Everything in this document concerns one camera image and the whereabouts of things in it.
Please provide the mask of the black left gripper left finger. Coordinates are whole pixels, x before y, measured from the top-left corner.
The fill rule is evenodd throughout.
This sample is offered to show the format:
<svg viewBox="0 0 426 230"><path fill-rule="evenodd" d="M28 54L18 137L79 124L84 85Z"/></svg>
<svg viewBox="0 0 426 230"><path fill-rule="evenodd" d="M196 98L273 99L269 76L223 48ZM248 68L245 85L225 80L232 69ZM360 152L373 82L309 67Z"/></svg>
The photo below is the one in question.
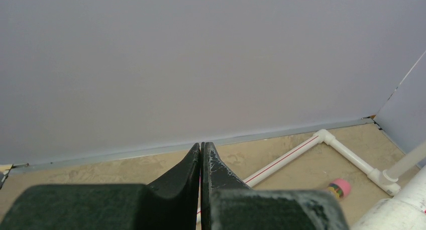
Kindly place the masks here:
<svg viewBox="0 0 426 230"><path fill-rule="evenodd" d="M199 176L194 144L147 185L36 185L16 199L1 229L195 229Z"/></svg>

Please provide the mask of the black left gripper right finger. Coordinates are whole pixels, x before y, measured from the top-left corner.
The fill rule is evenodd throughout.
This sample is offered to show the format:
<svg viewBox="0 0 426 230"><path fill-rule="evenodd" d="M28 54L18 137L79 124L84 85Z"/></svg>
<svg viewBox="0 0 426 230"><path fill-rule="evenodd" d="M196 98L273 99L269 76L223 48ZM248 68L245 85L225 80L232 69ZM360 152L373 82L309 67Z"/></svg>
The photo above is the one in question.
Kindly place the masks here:
<svg viewBox="0 0 426 230"><path fill-rule="evenodd" d="M254 190L221 160L212 142L200 147L202 229L349 229L324 190Z"/></svg>

